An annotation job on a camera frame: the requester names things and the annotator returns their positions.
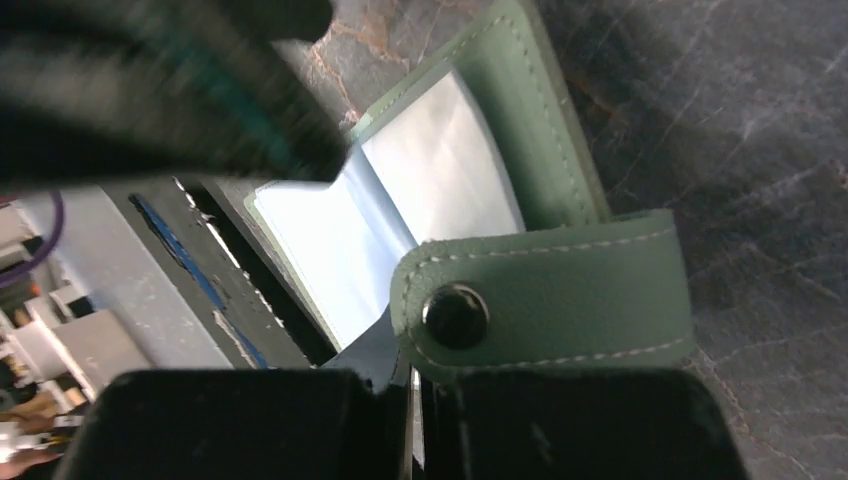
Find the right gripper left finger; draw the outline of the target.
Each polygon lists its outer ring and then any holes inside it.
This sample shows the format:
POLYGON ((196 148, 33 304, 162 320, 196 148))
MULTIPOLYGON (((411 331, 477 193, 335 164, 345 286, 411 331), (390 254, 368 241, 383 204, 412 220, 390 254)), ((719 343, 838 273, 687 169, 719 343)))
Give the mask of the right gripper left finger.
POLYGON ((139 370, 99 394, 56 475, 407 479, 407 399, 349 370, 139 370))

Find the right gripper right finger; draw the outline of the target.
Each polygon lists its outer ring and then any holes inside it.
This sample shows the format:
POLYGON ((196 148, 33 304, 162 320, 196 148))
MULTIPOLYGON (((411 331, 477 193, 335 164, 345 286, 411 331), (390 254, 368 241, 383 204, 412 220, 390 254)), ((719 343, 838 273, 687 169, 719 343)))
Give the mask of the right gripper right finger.
POLYGON ((476 371, 424 401, 428 479, 744 479, 704 384, 674 369, 476 371))

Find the green leather card holder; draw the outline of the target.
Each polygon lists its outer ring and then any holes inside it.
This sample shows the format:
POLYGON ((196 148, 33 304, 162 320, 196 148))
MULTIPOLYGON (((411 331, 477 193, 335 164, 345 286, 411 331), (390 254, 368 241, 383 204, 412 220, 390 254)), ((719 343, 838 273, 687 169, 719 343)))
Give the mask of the green leather card holder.
POLYGON ((536 5, 501 1, 351 133, 331 185, 245 205, 336 350, 465 368, 654 367, 694 347, 673 215, 614 215, 536 5))

